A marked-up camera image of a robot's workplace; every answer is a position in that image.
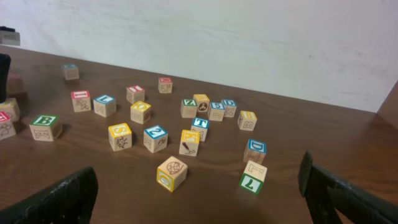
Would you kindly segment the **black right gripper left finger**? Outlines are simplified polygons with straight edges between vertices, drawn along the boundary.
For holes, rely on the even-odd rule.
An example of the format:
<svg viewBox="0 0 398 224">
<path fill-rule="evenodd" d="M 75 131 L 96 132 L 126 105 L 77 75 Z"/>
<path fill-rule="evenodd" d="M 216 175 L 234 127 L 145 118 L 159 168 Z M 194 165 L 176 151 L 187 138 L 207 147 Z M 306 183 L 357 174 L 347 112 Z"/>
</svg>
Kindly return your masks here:
<svg viewBox="0 0 398 224">
<path fill-rule="evenodd" d="M 1 210 L 1 223 L 89 223 L 98 194 L 91 166 Z"/>
</svg>

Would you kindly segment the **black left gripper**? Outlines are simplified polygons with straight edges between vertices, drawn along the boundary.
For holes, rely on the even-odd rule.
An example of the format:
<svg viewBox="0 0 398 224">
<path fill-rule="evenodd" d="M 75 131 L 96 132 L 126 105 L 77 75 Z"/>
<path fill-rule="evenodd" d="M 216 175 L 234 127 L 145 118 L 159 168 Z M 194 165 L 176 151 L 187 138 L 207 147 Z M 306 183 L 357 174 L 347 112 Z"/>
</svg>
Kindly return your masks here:
<svg viewBox="0 0 398 224">
<path fill-rule="evenodd" d="M 6 100 L 6 85 L 7 77 L 9 73 L 9 68 L 11 64 L 11 58 L 7 54 L 0 54 L 0 66 L 1 66 L 1 76 L 0 76 L 0 102 L 3 103 Z"/>
</svg>

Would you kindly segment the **green B block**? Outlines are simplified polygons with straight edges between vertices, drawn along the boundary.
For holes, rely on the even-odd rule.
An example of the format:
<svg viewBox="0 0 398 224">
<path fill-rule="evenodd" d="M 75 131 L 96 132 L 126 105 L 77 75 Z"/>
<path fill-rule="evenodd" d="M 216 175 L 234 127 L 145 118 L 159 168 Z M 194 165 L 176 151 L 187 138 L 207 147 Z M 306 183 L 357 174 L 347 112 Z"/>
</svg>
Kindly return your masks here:
<svg viewBox="0 0 398 224">
<path fill-rule="evenodd" d="M 63 131 L 59 115 L 53 114 L 40 114 L 29 126 L 35 141 L 54 141 Z"/>
</svg>

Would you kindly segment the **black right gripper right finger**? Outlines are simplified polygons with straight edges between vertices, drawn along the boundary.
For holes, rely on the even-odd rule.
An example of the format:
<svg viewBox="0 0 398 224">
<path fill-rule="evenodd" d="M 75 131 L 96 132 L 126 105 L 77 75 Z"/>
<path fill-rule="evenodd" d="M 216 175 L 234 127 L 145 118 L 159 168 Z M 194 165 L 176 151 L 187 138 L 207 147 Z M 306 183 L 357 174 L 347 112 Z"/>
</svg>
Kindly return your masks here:
<svg viewBox="0 0 398 224">
<path fill-rule="evenodd" d="M 397 206 L 313 164 L 308 151 L 300 164 L 298 185 L 314 223 L 341 223 L 342 213 L 353 223 L 397 224 Z"/>
</svg>

